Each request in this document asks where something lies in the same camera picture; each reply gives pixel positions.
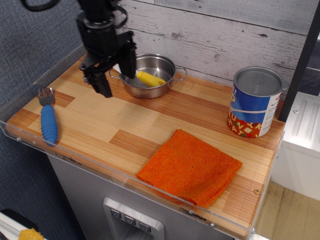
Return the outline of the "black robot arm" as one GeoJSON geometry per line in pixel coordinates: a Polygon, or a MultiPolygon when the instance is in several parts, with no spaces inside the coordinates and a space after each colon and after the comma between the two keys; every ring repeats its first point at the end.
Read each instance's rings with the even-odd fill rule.
{"type": "Polygon", "coordinates": [[[77,27],[87,55],[80,65],[84,80],[106,98],[112,91],[105,73],[118,64],[123,75],[136,74],[136,43],[129,30],[121,34],[127,20],[127,11],[116,0],[80,0],[81,13],[77,27]]]}

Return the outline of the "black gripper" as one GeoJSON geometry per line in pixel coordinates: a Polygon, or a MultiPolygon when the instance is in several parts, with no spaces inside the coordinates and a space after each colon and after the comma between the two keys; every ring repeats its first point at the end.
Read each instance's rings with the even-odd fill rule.
{"type": "Polygon", "coordinates": [[[87,56],[80,65],[84,79],[105,98],[111,98],[112,91],[105,72],[118,64],[121,74],[133,79],[136,75],[136,44],[132,31],[117,33],[128,20],[123,11],[121,17],[113,14],[100,22],[90,21],[84,12],[76,19],[78,30],[87,50],[87,56]]]}

